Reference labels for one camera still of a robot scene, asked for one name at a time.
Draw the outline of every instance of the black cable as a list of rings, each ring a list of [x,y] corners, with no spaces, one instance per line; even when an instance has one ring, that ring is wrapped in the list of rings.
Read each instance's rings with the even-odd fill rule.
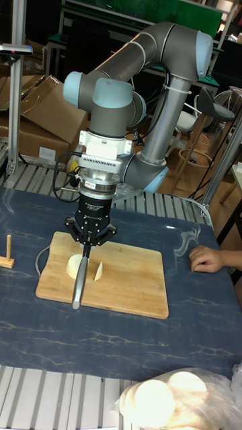
[[[161,106],[161,109],[160,109],[160,111],[159,111],[159,113],[158,113],[158,115],[157,115],[157,118],[156,118],[156,120],[155,120],[155,122],[154,122],[154,124],[151,126],[151,128],[149,129],[149,131],[146,133],[146,134],[144,134],[143,136],[142,136],[142,138],[141,138],[141,140],[142,140],[142,143],[140,143],[140,145],[145,145],[144,144],[144,142],[143,142],[143,138],[145,138],[145,137],[147,137],[153,130],[154,130],[154,128],[155,128],[155,126],[157,125],[157,122],[159,121],[159,118],[161,117],[161,114],[162,114],[162,111],[163,111],[163,108],[164,108],[164,106],[165,106],[165,102],[166,102],[166,100],[167,100],[167,94],[168,94],[168,92],[167,92],[167,87],[169,86],[169,82],[170,82],[170,76],[171,76],[171,74],[170,74],[170,72],[169,72],[169,69],[168,69],[168,67],[166,66],[166,64],[164,63],[164,62],[150,62],[150,63],[148,63],[148,64],[146,64],[144,67],[143,67],[143,70],[145,70],[145,69],[150,69],[151,67],[163,67],[164,69],[165,69],[165,72],[166,72],[166,76],[165,76],[165,85],[163,84],[163,89],[161,90],[161,92],[160,92],[160,94],[155,98],[155,99],[159,99],[160,98],[160,96],[163,94],[163,93],[165,93],[165,96],[164,96],[164,99],[163,99],[163,103],[162,103],[162,106]],[[145,123],[143,123],[143,124],[140,124],[140,127],[139,128],[141,128],[141,127],[143,127],[145,125]]]
[[[236,121],[236,119],[237,119],[237,117],[238,117],[238,115],[239,115],[239,112],[241,111],[241,108],[242,108],[242,105],[240,106],[240,108],[239,108],[239,110],[238,110],[238,112],[237,112],[237,114],[236,114],[236,116],[235,116],[235,119],[233,120],[233,123],[231,124],[230,129],[233,127],[233,124],[235,123],[235,121]],[[206,182],[206,184],[202,185],[202,183],[203,183],[204,179],[206,178],[206,176],[207,176],[207,174],[208,174],[208,172],[209,172],[209,170],[210,170],[210,168],[211,168],[211,166],[212,166],[212,163],[214,162],[214,160],[215,160],[215,158],[216,158],[216,156],[217,156],[217,154],[218,154],[218,152],[219,152],[219,150],[220,150],[221,146],[223,145],[223,143],[224,143],[225,139],[227,139],[227,136],[228,136],[228,134],[229,134],[230,129],[228,130],[228,132],[226,133],[226,136],[223,138],[223,141],[221,142],[221,144],[220,144],[220,145],[219,145],[219,147],[217,148],[217,150],[216,150],[216,152],[215,152],[215,154],[214,154],[214,156],[213,156],[213,158],[212,158],[212,161],[210,162],[210,164],[209,164],[209,166],[208,166],[208,168],[207,168],[207,170],[206,170],[206,172],[205,172],[205,174],[204,174],[203,178],[201,179],[200,183],[198,184],[198,186],[197,186],[196,190],[195,190],[193,193],[191,193],[191,194],[190,194],[189,198],[194,198],[194,197],[195,197],[195,195],[197,194],[197,192],[198,192],[198,191],[200,191],[200,189],[202,189],[202,188],[203,188],[203,187],[204,187],[204,186],[205,186],[205,185],[210,181],[210,180],[209,180],[209,181],[207,181],[207,182]]]
[[[60,160],[65,156],[65,155],[77,155],[78,157],[81,157],[81,153],[76,153],[75,151],[70,151],[67,153],[63,153],[60,155],[60,157],[56,160],[55,166],[54,166],[54,173],[53,173],[53,180],[52,180],[52,190],[53,193],[55,195],[55,197],[60,200],[61,202],[65,202],[65,203],[73,203],[76,202],[77,200],[79,200],[80,196],[78,196],[78,198],[74,199],[74,200],[66,200],[66,199],[62,199],[61,197],[59,197],[56,193],[56,191],[59,191],[60,188],[56,188],[55,183],[56,183],[56,175],[57,175],[57,167],[58,164],[60,163]]]
[[[228,169],[226,170],[226,172],[225,172],[225,176],[227,175],[227,173],[230,171],[230,169],[231,169],[231,167],[236,163],[236,161],[237,161],[237,159],[239,158],[239,156],[240,156],[240,154],[242,153],[242,144],[240,145],[241,146],[241,148],[239,149],[239,154],[237,154],[237,155],[235,155],[235,158],[233,159],[233,161],[231,161],[231,164],[230,164],[230,166],[228,167]],[[207,182],[205,182],[199,189],[198,189],[198,191],[200,191],[203,187],[206,187],[206,185],[208,185],[208,183],[210,183],[210,180],[211,180],[211,178],[207,181]],[[204,194],[202,194],[201,196],[199,196],[199,197],[196,197],[196,199],[194,199],[194,200],[199,200],[202,196],[203,196]]]

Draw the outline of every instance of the metal frame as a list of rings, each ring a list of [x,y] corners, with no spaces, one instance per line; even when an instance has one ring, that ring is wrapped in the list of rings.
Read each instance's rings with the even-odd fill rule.
[[[220,160],[220,163],[218,164],[218,167],[216,168],[210,183],[208,184],[208,187],[206,188],[206,191],[204,193],[203,198],[201,199],[201,204],[204,204],[205,206],[209,206],[217,189],[222,181],[223,177],[225,176],[225,173],[227,172],[229,166],[231,165],[235,154],[237,152],[237,149],[239,148],[239,145],[242,141],[242,118],[239,120],[239,123],[237,127],[235,128],[235,131],[233,133],[233,136],[231,138],[230,143],[228,144],[225,153]]]
[[[27,0],[13,0],[12,44],[23,45],[26,26]],[[23,56],[11,66],[9,103],[9,161],[7,173],[13,174],[18,163],[19,121],[23,74]]]

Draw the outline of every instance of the cardboard box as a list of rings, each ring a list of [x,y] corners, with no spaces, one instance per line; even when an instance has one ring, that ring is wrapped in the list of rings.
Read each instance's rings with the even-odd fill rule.
[[[24,69],[43,72],[45,67],[46,47],[28,39],[26,39],[25,45],[30,45],[33,48],[33,55],[24,57]]]
[[[8,123],[8,113],[5,112],[0,116],[0,137],[8,137]],[[47,132],[42,127],[25,118],[21,119],[19,132],[20,154],[56,161],[61,154],[70,150],[69,147],[70,145],[67,142]],[[64,164],[67,161],[67,156],[61,160]]]
[[[64,100],[63,84],[49,76],[21,103],[21,115],[74,146],[78,145],[86,112]]]
[[[49,161],[74,151],[80,130],[87,125],[87,112],[67,103],[63,99],[63,84],[52,77],[28,92],[21,102],[21,113],[20,153]],[[0,115],[0,136],[8,136],[8,111]],[[63,157],[61,162],[67,163],[69,158]]]
[[[5,77],[0,78],[0,88],[2,88]],[[44,76],[23,76],[22,77],[22,99],[30,92],[32,88],[40,84],[44,80]],[[0,111],[9,109],[9,98],[10,98],[10,77],[7,78],[2,91],[0,92]]]
[[[41,71],[23,69],[23,76],[40,76],[43,75]],[[10,76],[10,68],[6,62],[0,62],[0,78]]]

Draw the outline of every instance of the cutting board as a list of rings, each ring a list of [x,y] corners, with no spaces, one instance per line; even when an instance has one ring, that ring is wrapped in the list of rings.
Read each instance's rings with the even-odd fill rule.
[[[82,248],[69,233],[55,232],[46,266],[40,276],[39,298],[72,302],[75,280],[66,273],[69,258]],[[102,278],[94,281],[100,262]],[[107,242],[91,250],[82,305],[129,314],[168,317],[161,253]]]

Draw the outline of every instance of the blue tablecloth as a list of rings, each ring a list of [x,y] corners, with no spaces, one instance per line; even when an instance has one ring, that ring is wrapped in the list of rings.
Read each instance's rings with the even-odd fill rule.
[[[0,196],[0,255],[11,234],[15,259],[0,269],[0,364],[129,380],[187,366],[231,376],[242,360],[242,313],[229,273],[192,273],[188,259],[198,243],[218,247],[211,227],[112,210],[116,242],[162,252],[169,317],[76,311],[35,296],[34,262],[77,204],[3,188]]]

